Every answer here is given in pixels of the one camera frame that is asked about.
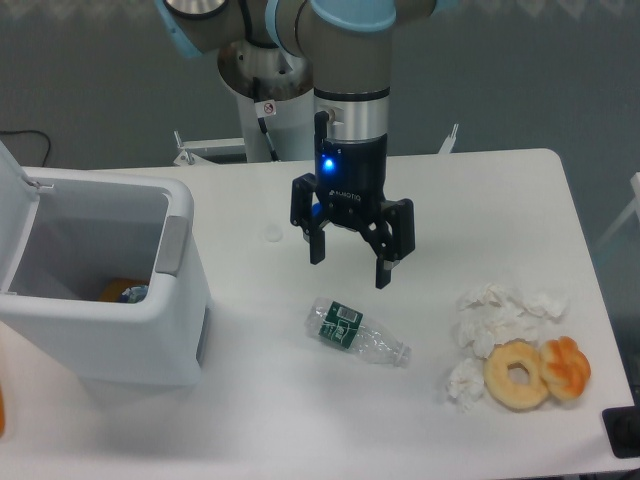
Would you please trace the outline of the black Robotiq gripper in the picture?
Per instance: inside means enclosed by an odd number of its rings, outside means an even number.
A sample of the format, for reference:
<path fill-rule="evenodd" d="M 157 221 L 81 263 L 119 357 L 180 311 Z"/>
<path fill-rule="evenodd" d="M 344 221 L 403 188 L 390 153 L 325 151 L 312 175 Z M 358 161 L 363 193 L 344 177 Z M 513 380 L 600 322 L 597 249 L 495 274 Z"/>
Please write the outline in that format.
<path fill-rule="evenodd" d="M 340 142 L 317 133 L 314 147 L 315 176 L 292 181 L 290 222 L 302 229 L 312 265 L 325 259 L 325 224 L 359 232 L 376 256 L 375 287 L 383 289 L 393 268 L 415 249 L 413 201 L 385 201 L 387 137 Z M 315 218 L 314 193 L 322 205 Z"/>

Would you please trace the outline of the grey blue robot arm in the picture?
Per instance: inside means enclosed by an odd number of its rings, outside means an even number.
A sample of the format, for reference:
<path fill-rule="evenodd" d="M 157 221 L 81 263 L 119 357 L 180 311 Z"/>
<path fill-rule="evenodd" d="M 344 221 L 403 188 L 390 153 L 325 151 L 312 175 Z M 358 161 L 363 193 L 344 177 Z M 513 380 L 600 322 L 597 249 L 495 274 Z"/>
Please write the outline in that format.
<path fill-rule="evenodd" d="M 290 220 L 325 257 L 333 224 L 376 256 L 376 285 L 415 247 L 414 206 L 385 197 L 392 36 L 445 8 L 442 1 L 160 1 L 187 56 L 218 51 L 254 101 L 314 97 L 315 169 L 292 183 Z"/>

